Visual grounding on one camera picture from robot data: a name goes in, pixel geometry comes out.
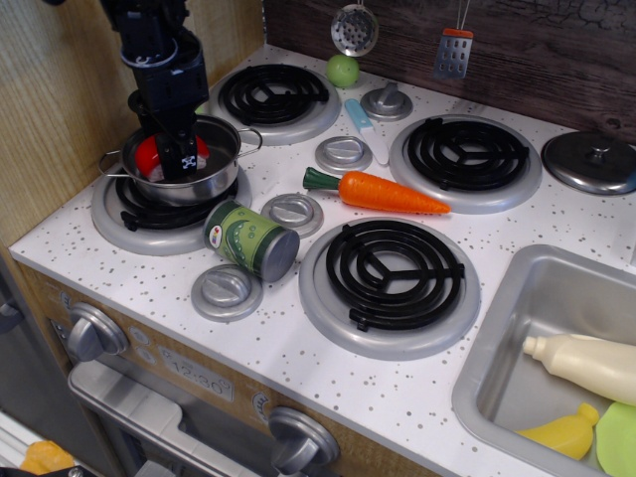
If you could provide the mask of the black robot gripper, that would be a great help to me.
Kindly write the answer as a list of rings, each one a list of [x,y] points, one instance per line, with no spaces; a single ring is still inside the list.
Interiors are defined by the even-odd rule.
[[[144,136],[156,134],[164,179],[175,182],[194,175],[198,168],[196,108],[209,98],[203,50],[170,47],[159,53],[129,49],[127,64],[137,84],[129,106],[137,114]]]

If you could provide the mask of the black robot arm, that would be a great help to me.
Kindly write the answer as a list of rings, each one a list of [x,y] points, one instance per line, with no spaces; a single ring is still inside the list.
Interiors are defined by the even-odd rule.
[[[137,85],[128,106],[155,140],[168,180],[197,171],[196,109],[209,99],[203,46],[184,26],[184,1],[103,1]]]

